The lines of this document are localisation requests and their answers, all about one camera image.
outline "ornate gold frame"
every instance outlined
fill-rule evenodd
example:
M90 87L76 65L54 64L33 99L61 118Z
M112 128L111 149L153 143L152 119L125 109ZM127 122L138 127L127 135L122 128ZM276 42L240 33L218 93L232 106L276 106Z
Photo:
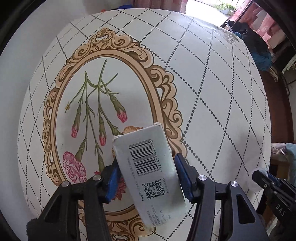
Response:
M72 57L58 73L55 87L45 100L43 112L44 123L42 139L44 142L44 161L46 174L55 185L67 180L58 157L55 137L57 110L63 92L72 76L87 62L100 58L111 57L123 61L138 76L147 94L154 122L160 122L166 132L169 144L176 153L187 155L187 149L182 139L182 116L177 110L175 99L176 86L173 84L173 74L162 67L153 65L152 53L140 47L140 42L134 42L128 35L119 35L108 28L103 28L93 35L87 44L77 48ZM162 90L159 96L157 88ZM126 236L137 241L138 236L146 236L141 219L132 205L119 212L106 212L111 235Z

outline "green flower stem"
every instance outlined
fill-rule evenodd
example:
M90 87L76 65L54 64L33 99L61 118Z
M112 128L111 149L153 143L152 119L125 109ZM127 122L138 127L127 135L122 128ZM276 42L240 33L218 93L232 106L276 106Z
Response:
M101 106L101 101L100 101L100 91L101 91L101 85L100 85L100 82L103 83L103 80L100 79L99 82L98 82L98 103L99 103L99 107L98 107L98 113L102 113L103 116L105 117L110 129L111 129L111 132L112 132L112 135L121 135L122 133L118 131L118 128L114 125L112 125L111 121L108 119L108 117L106 116L105 112L103 111L103 108Z
M105 95L117 95L117 94L119 94L119 92L115 92L115 93L110 93L109 91L108 92L105 92L105 91L103 91L102 89L101 89L101 92L103 93L103 94L105 94Z
M87 96L87 85L86 85L86 87L85 87L85 95ZM98 154L99 154L99 150L103 153L102 149L99 147L98 142L97 142L97 140L96 140L96 133L95 133L95 131L94 131L94 125L93 125L93 123L92 123L92 119L91 119L91 115L90 115L89 111L90 111L90 107L89 107L89 103L88 103L88 98L86 98L86 113L87 113L87 115L88 115L89 122L90 122L90 124L91 124L91 129L92 129L92 132L93 132L93 135L94 135L94 141L95 141L95 144L96 144L96 146L95 146L95 151L97 151Z
M83 93L84 93L84 89L85 89L85 86L86 86L86 83L87 83L87 74L86 74L86 71L84 72L84 75L85 75L85 78L84 78L84 83L83 83L83 85L81 86L81 88L80 88L80 90L78 91L78 93L74 96L74 98L70 101L70 103L69 104L67 104L67 108L66 108L66 111L70 108L70 105L72 104L72 102L76 99L76 97L80 94L80 92L82 91L82 95L81 95L81 97L80 97L80 99L79 99L79 101L82 101L82 99L83 99Z
M106 62L107 62L107 60L105 60L105 62L104 62L104 65L103 65L103 67L102 67L102 70L101 70L101 73L100 73L100 77L99 77L99 81L98 81L98 84L94 87L94 89L89 93L89 95L87 96L87 98L96 90L96 89L98 89L98 87L99 87L99 85L100 85L100 81L102 81L102 74L103 74L103 71L104 71L104 68L105 68L105 65L106 65ZM110 84L114 79L115 79L115 77L118 75L118 73L117 74L115 74L104 86L107 86L108 84Z

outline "dotted line pattern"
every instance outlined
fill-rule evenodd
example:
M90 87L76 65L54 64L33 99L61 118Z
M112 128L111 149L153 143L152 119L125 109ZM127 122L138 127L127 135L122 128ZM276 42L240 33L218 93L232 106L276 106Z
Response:
M33 206L33 204L32 204L32 202L31 202L31 200L30 200L30 199L27 199L27 200L30 202L30 204L32 205L32 207L33 207L33 208L34 208L34 210L36 211L37 215L39 215L39 213L37 212L36 208Z
M265 117L266 117L266 100L265 100ZM263 139L262 139L262 144L261 144L261 149L262 149L262 147L263 147L263 143L264 143L264 136L265 136L265 125L264 125L264 131L263 131ZM257 166L256 166L256 168L258 167L258 165L259 165L259 161L260 161L260 157L261 157L261 154L262 154L262 156L263 156L263 153L262 153L262 151L260 152L260 155L259 155L259 158L258 158L258 162L257 162Z
M184 220L186 219L187 215L185 215L185 217L181 220L181 222L178 224L178 226L173 230L173 232L168 236L167 239L169 239L170 237L173 236L173 234L178 230L178 228L181 226L181 224L184 222Z
M120 28L114 26L113 24L110 24L108 21L102 20L102 19L100 19L100 18L97 18L97 19L99 19L99 20L101 20L102 22L107 23L107 24L109 24L110 26L116 28L116 29L118 30L118 32L121 31L121 32L123 32L124 34L130 36L132 39L136 40L136 39L133 38L131 35L129 35L127 32L125 32L125 31L123 31L122 29L120 29Z
M256 192L254 192L254 193L255 193L255 196L256 196L257 203L258 203L258 205L259 205L258 196L257 196Z
M154 30L154 29L156 29L157 28L157 26L163 21L163 20L165 20L170 14L171 14L172 12L169 12L169 14L168 15L166 15L158 24L156 24L143 38L142 38L142 40L141 41L144 41L144 39L145 38L147 38L148 37L148 35Z
M217 217L218 213L221 211L221 208L219 208L218 212L215 214L215 217Z
M123 12L123 13L125 13L125 14L127 14L127 15L130 15L130 16L132 16L132 17L135 17L135 16L133 16L133 15L131 15L131 14L129 14L129 13L127 13L127 12ZM165 20L170 14L171 14L172 12L170 12L168 15L166 15L166 16L163 16L163 15L161 15L161 16L163 16L164 17L164 19L163 20ZM169 36L169 37L171 37L172 39L174 39L175 41L178 41L178 40L176 40L175 38L173 38L172 36L170 36L169 34L167 34L167 33L165 33L164 31L162 31L161 29L159 29L159 28L157 28L157 26L163 21L163 20L161 20L158 24L156 24L155 26L153 25L153 24L151 24L151 23L149 23L149 22L146 22L145 20L142 20L142 19L140 19L140 18L138 18L140 15L138 15L137 17L135 17L136 19L138 19L138 20L140 20L140 21L142 21L142 22L144 22L144 23L146 23L146 24L148 24L148 25L150 25L150 26L152 26L153 27L153 29L157 29L157 30L159 30L159 31L161 31L162 33L164 33L164 34L166 34L167 36ZM152 30L150 31L150 32L148 32L147 34L146 34L146 36L141 40L141 41L143 41L151 32L152 32Z
M47 76L46 76L46 72L45 72L45 66L44 66L43 56L42 56L42 63L43 63L43 70L44 70L44 75L45 75L45 81L46 81L47 89L49 89L48 81L47 81Z
M213 117L215 117L215 120L218 122L218 124L220 125L220 127L223 128L223 125L220 123L219 119L218 119L218 118L215 116L215 114L211 111L211 109L210 109L209 106L205 103L205 101L204 101L201 97L200 97L200 100L201 100L202 103L206 106L206 108L211 112L211 114L213 115ZM229 138L229 141L231 142L232 146L235 148L235 151L237 152L239 158L241 159L241 165L244 166L245 171L247 172L247 174L248 174L248 176L249 176L248 170L247 170L247 168L246 168L246 166L245 166L245 164L244 164L244 162L243 162L243 158L241 157L240 153L238 152L238 149L236 148L234 142L232 141L232 139L230 138L230 136L228 135L227 132L224 133L224 134L227 135L227 137ZM213 178L213 176L210 174L210 172L209 172L209 171L207 170L207 168L205 167L205 165L202 165L202 166L203 166L204 169L207 171L207 173L210 175L210 178L212 178L212 180L215 181L214 178Z
M44 164L45 164L45 161L43 161L43 163L42 163L41 180L42 180L42 178L43 178ZM43 208L43 206L42 206L42 204L41 204L41 202L42 202L42 200L41 200L42 189L41 189L41 188L42 188L42 184L40 183L40 212L42 212L42 208Z
M129 25L132 21L134 21L136 18L138 18L139 16L141 16L144 12L146 12L148 9L145 9L145 11L143 11L142 13L140 13L138 16L133 16L133 15L131 15L131 14L128 14L128 13L126 13L126 12L124 12L124 10L125 9L123 9L122 11L120 11L120 10L118 10L117 9L117 11L119 11L119 12L122 12L122 13L125 13L125 14L127 14L127 15L130 15L130 16L132 16L132 17L134 17L131 21L129 21L126 25L124 25L121 29L124 29L127 25Z
M205 69L204 69L204 72L203 72L203 75L202 75L202 80L201 80L201 83L200 83L200 88L199 88L199 90L198 90L198 95L197 95L197 98L196 98L196 101L195 101L195 104L194 104L194 107L193 107L193 110L192 110L192 113L191 113L191 117L189 117L189 120L188 120L188 123L187 123L187 126L186 126L186 128L185 128L185 131L184 131L184 135L183 135L183 137L185 137L185 135L186 135L186 133L187 133L187 131L188 131L188 128L189 128L189 126L190 126L190 123L191 123L191 119L192 119L192 117L193 117L193 115L194 115L194 112L195 112L195 109L196 109L196 106L197 106L197 101L198 101L198 97L199 97L199 95L200 95L200 93L201 93L201 91L202 91L202 85L203 85L203 83L204 83L204 81L205 81L205 75L206 75L206 73L207 73L207 70L208 70L208 64L209 64L209 59L210 59L210 54L211 54L211 50L212 50L212 42L213 42L213 34L214 34L214 31L212 31L212 36L211 36L211 42L210 42L210 48L209 48L209 51L208 51L208 54L207 54L207 62L206 63L203 63L202 61L202 63L205 65Z
M64 51L64 49L63 49L63 47L62 47L61 43L59 42L59 39L58 39L58 37L57 37L57 41L58 41L58 43L59 43L59 46L60 46L60 48L61 48L61 50L62 50L62 52L63 52L63 54L64 54L65 58L67 59L67 55L66 55L66 53L65 53L65 51Z
M188 28L190 27L191 23L193 22L193 20L194 20L194 18L191 19L190 23L188 24L187 28L185 29L184 33L182 34L181 38L179 39L179 41L178 41L176 47L174 48L173 52L171 53L169 59L167 60L164 69L168 66L169 62L171 61L173 55L175 54L177 48L179 47L179 45L180 45L182 39L184 38L184 36L185 36L185 34L186 34ZM207 63L209 62L209 56L210 56L210 50L209 50L209 54L208 54Z
M162 58L160 58L156 53L154 53L153 52L153 54L157 57L157 58L159 58L162 62L164 62L165 63L165 61L162 59ZM176 74L178 74L173 68L170 68L174 73L176 73ZM227 89L227 87L222 83L222 81L218 78L218 76L216 76L216 74L214 74L214 72L208 67L208 69L211 71L211 73L220 81L220 83L224 86L224 88L228 91L228 93L230 93L230 91ZM192 91L193 92L195 92L195 90L185 81L185 79L183 78L183 77L181 77L179 74L178 74L178 77L180 77L180 79L182 79L187 85L188 85L188 87L190 87L190 89L192 89ZM215 117L215 114L211 111L211 109L206 105L206 107L208 108L208 110L211 112L211 114ZM242 160L242 158L241 158L241 156L240 156L240 154L239 154L239 152L238 152L238 149L236 148L236 146L235 146L235 144L233 143L233 141L231 140L231 138L229 137L229 140L231 141L231 144L233 145L233 147L235 148L235 150L236 150L236 152L237 152L237 154L238 154L238 156L240 157L240 159Z
M180 25L179 23L177 23L177 22L175 22L175 21L173 21L173 20L171 20L171 19L169 19L170 21L172 21L172 22L174 22L174 23L176 23L176 24L178 24L179 26L181 26L182 28L185 28L184 26L182 26L182 25ZM198 37L195 33L193 33L193 32L191 32L190 30L188 30L190 33L192 33L194 36L196 36L198 39L200 39L202 42L204 42L207 46L209 46L205 41L203 41L200 37ZM229 51L230 51L230 49L223 43L223 42L221 42L219 39L217 39L220 43L222 43ZM230 67L230 69L232 69L231 68L231 66L213 49L213 51ZM240 79L240 81L243 83L243 81L241 80L241 78L238 76L238 74L236 73L236 72L234 72L235 73L235 75ZM248 88L246 87L246 85L243 83L243 85L245 86L245 88L247 89L247 91L249 92L249 94L250 94L250 91L248 90ZM261 114L261 116L262 116L262 118L263 119L266 119L266 118L264 118L263 117L263 115L262 115L262 113L261 113L261 110L260 110L260 108L259 108L259 106L257 105L257 103L256 103L256 101L255 101L255 99L253 99L254 100L254 102L255 102L255 104L256 104L256 106L257 106L257 108L259 109L259 111L260 111L260 114ZM267 123L266 123L266 121L265 121L265 125L266 125L266 127L267 127L267 129L268 129L268 131L269 131L269 134L271 135L271 132L270 132L270 130L269 130L269 127L268 127L268 125L267 125Z
M117 15L119 15L119 13L116 14L115 16L113 16L112 18L110 18L108 21L110 21L111 19L115 18ZM99 29L101 29L106 23L108 23L108 22L105 22L105 21L104 21L104 23L103 23L100 27L98 27L95 31L92 32L91 35L89 35L89 38L90 38L91 36L93 36L93 35L94 35Z
M63 47L65 47L76 35L78 34L78 32L63 46ZM49 65L48 65L48 67L47 67L47 69L45 70L45 71L47 71L48 70L48 68L50 67L50 65L52 64L52 62L55 60L55 58L58 56L58 54L61 52L61 50L57 53L57 55L53 58L53 60L49 63ZM32 96L34 95L34 93L35 93L35 91L36 91L36 89L37 89L37 87L38 87L38 85L40 84L40 82L41 82L41 80L42 80L42 78L43 78L43 75L40 77L40 80L38 81L38 83L37 83L37 85L36 85L36 87L35 87L35 89L34 89L34 91L33 91L33 94L32 94ZM22 122L20 123L20 127L22 127L22 125L23 125L23 122L24 122L24 119L25 119L25 116L26 116L26 113L27 113L27 110L28 110L28 107L29 107L29 105L30 105L30 102L28 103L28 105L27 105L27 107L26 107L26 110L25 110L25 113L24 113L24 116L23 116L23 120L22 120ZM19 132L19 134L18 134L18 138L17 138L17 144L19 143L19 138L20 138L20 132Z
M42 104L41 104L41 106L40 106L40 108L39 108L39 111L38 111L38 114L37 114L37 116L36 116L36 119L38 119L38 116L39 116L39 114L40 114L41 108L42 108L43 103L44 103L44 101L45 101L45 99L46 99L46 96L47 96L48 94L49 94L49 90L48 90L47 94L45 95L45 97L44 97L44 99L43 99L43 102L42 102ZM29 95L30 95L30 101L29 101L29 104L31 103L31 108L32 108L32 113L33 113L33 105L32 105L32 96L33 96L33 95L31 95L30 85L29 85ZM37 128L37 122L36 122L36 119L35 119L34 113L33 113L33 118L34 118L35 123L34 123L34 126L33 126L32 133L31 133L29 146L27 146L27 144L26 144L25 135L24 135L24 131L23 131L22 125L21 125L21 127L20 127L20 132L22 132L22 135L23 135L23 138L24 138L24 143L25 143L26 150L27 150L26 172L24 172L25 177L26 177L26 197L27 197L27 199L28 199L27 182L29 182L29 181L28 181L28 179L27 179L27 171L28 171L28 157L29 157L30 160L31 160L32 166L33 166L33 168L34 168L34 170L35 170L35 172L36 172L36 174L37 174L37 177L38 177L38 179L40 180L40 201L39 201L39 202L40 202L40 205L41 205L41 185L44 187L44 189L45 189L46 193L48 194L48 196L49 196L49 197L51 197L51 196L50 196L50 194L48 193L48 191L46 190L44 184L42 183L42 178L39 177L39 175L38 175L38 173L37 173L37 170L36 170L36 168L35 168L35 166L34 166L34 164L33 164L33 161L32 161L32 159L31 159L31 156L30 156L30 154L29 154L29 149L30 149L31 140L32 140L32 135L33 135L33 132L34 132L34 128L35 128L35 126L36 126L37 133L38 133L38 135L39 135L39 139L40 139L40 141L41 141L41 145L43 146L43 142L42 142L41 136L40 136L39 131L38 131L38 128ZM44 162L43 162L42 165L43 165L43 166L42 166L41 177L43 176Z
M230 39L231 41L231 52L232 52L232 83L231 83L231 94L230 94L230 103L229 103L229 110L228 110L228 115L227 115L227 121L226 121L226 124L225 124L225 129L222 128L224 130L224 133L223 133L223 137L222 137L222 140L221 140L221 144L223 145L223 140L225 138L225 133L227 131L227 126L228 126L228 121L229 121L229 117L230 117L230 111L231 111L231 105L232 105L232 99L233 99L233 86L234 86L234 57L233 57L233 44L232 44L232 39ZM218 157L219 157L219 153L221 151L221 148L222 148L222 145L219 146L219 150L216 154L216 158L214 160L214 163L212 165L212 170L210 171L210 173L213 172L214 170L214 166L216 165L216 162L218 160Z
M87 236L86 236L86 235L85 235L83 232L81 232L81 231L80 231L80 233L81 233L81 234L82 234L84 237L86 237L86 238L87 238Z
M200 158L197 156L197 154L194 152L194 150L187 144L186 141L183 141L183 143L186 145L186 147L188 148L188 150L193 154L193 156L195 157L195 159L197 159L197 161L199 161L199 163L201 164L201 166L205 169L205 171L209 174L210 178L215 182L216 180L214 179L214 177L210 174L210 172L208 171L208 168L205 166L205 164L200 160Z
M83 32L81 32L79 28L77 28L73 23L70 23L70 24L72 24L74 28L76 28L84 37L86 37L89 40L89 37L87 37Z
M79 24L83 19L85 19L85 17L83 17L82 19L80 19L76 24ZM60 38L60 40L71 31L71 29L74 28L73 26Z
M237 172L237 176L235 178L235 180L237 179L238 175L239 175L239 171L240 171L240 168L242 166L242 164L244 163L243 160L244 160L244 156L246 154L246 150L247 150L247 146L248 146L248 142L249 142L249 136L250 136L250 131L251 131L251 123L252 123L252 114L253 114L253 81L252 81L252 76L250 74L250 77L251 77L251 98L252 98L252 101L251 101L251 115L250 115L250 123L249 123L249 132L248 132L248 137L247 137L247 142L246 142L246 147L244 149L244 154L243 154L243 157L242 157L242 162L239 166L239 170Z
M192 219L194 218L194 216L190 212L194 206L195 206L195 204L192 204L191 208L188 210L188 216L191 217Z
M203 26L201 26L201 25L199 25L198 23L196 23L196 22L194 22L196 25L198 25L199 27L201 27L202 29L204 29L205 31L207 31L208 33L210 33L207 29L205 29ZM223 42L221 42L218 38L216 38L215 36L214 36L214 38L215 39L217 39L221 44L223 44L229 51L230 51L230 49L223 43ZM246 57L246 58L248 58L248 61L249 61L249 65L250 65L250 59L249 59L249 57L247 57L245 54L244 54L244 56ZM242 66L244 66L244 68L248 71L248 69L245 67L245 65L238 59L238 57L237 56L235 56L236 57L236 59L242 64ZM248 73L251 75L251 78L254 80L254 82L256 83L256 85L258 86L258 88L261 90L261 92L262 92L262 94L264 95L264 97L266 98L266 94L265 94L265 91L262 91L262 89L260 88L260 86L258 85L258 83L255 81L255 79L253 78L253 76L252 76L252 73L251 73L251 68L250 68L250 71L248 71Z
M20 163L20 166L21 166L21 168L22 168L22 171L24 172L24 174L25 174L25 171L24 171L24 168L22 167L22 164L21 164L21 162L20 162L20 157L19 157L19 155L17 155L17 158L18 158L18 161L19 161L19 163ZM39 198L37 197L37 195L35 194L35 192L34 192L34 190L33 190L33 188L32 188L32 186L31 186L31 184L29 183L29 185L30 185L30 187L31 187L31 190L33 191L33 193L34 193L34 195L35 195L35 197L37 198L37 200L39 201L39 203L40 203L40 205L41 205L41 202L40 202L40 200L39 200Z
M215 237L217 237L217 238L218 238L218 235L217 235L217 234L215 234L215 233L212 233L212 235L214 235Z
M163 240L168 241L169 239L164 238L163 236L161 236L160 234L158 234L157 232L154 232L154 234L160 238L162 238Z

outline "pink carnation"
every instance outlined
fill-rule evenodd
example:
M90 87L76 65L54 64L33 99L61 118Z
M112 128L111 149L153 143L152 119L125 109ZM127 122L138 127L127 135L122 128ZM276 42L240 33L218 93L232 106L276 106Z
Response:
M72 182L82 183L87 180L83 164L78 162L75 156L68 151L66 151L63 155L63 167Z

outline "white tablecloth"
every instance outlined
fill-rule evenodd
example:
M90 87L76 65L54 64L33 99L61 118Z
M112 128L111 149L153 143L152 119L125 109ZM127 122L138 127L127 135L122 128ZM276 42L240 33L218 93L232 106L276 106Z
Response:
M98 97L91 91L101 72L108 86ZM34 72L17 139L21 182L32 213L40 214L62 181L85 181L109 165L113 135L156 121L164 125L171 147L200 174L221 183L236 180L258 206L262 192L250 191L247 179L256 167L269 167L271 128L264 87L243 41L180 13L125 9L71 22ZM195 210L187 205L188 215L147 233L122 180L115 200L104 208L113 240L180 240Z

